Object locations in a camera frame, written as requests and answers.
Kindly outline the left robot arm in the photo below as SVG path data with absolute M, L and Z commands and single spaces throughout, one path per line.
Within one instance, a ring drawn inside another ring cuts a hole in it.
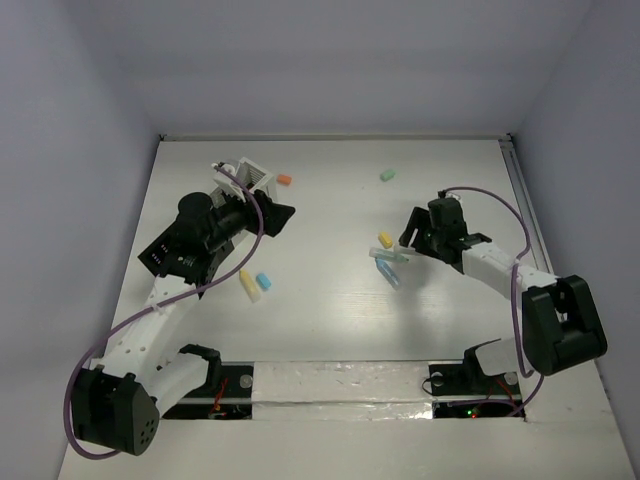
M 89 460 L 139 456 L 179 400 L 223 390 L 219 351 L 189 339 L 183 321 L 224 282 L 216 272 L 236 235 L 275 237 L 295 212 L 262 190 L 225 195 L 221 205 L 202 192 L 179 201 L 175 220 L 139 256 L 154 276 L 145 306 L 111 330 L 118 338 L 112 348 L 104 340 L 92 346 L 67 384 L 63 421 L 76 453 Z

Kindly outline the orange highlighter cap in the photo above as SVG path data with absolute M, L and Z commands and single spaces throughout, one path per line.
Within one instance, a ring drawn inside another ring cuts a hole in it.
M 292 178 L 288 175 L 280 174 L 276 177 L 276 181 L 281 185 L 289 186 L 292 183 Z

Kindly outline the yellow highlighter cap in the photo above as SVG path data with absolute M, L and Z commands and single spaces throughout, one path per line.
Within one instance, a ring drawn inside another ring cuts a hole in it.
M 380 232 L 378 234 L 378 241 L 380 242 L 381 246 L 385 249 L 391 249 L 393 247 L 393 239 L 391 237 L 391 235 L 387 232 Z

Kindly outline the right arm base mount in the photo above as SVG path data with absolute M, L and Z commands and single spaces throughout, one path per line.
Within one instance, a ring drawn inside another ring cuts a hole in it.
M 421 389 L 433 400 L 435 419 L 506 418 L 521 407 L 518 378 L 511 385 L 505 374 L 485 374 L 477 357 L 480 347 L 466 349 L 459 361 L 429 365 Z

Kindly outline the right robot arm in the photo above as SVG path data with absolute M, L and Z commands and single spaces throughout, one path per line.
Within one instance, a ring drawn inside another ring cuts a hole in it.
M 470 233 L 457 199 L 440 197 L 414 208 L 399 243 L 485 284 L 510 303 L 512 337 L 465 353 L 460 379 L 468 390 L 482 392 L 503 373 L 551 376 L 607 352 L 587 281 L 525 265 L 486 235 Z

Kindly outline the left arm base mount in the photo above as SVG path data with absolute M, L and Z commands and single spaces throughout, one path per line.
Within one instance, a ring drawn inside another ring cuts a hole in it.
M 253 363 L 223 363 L 217 387 L 188 393 L 163 416 L 168 420 L 250 420 L 253 411 Z

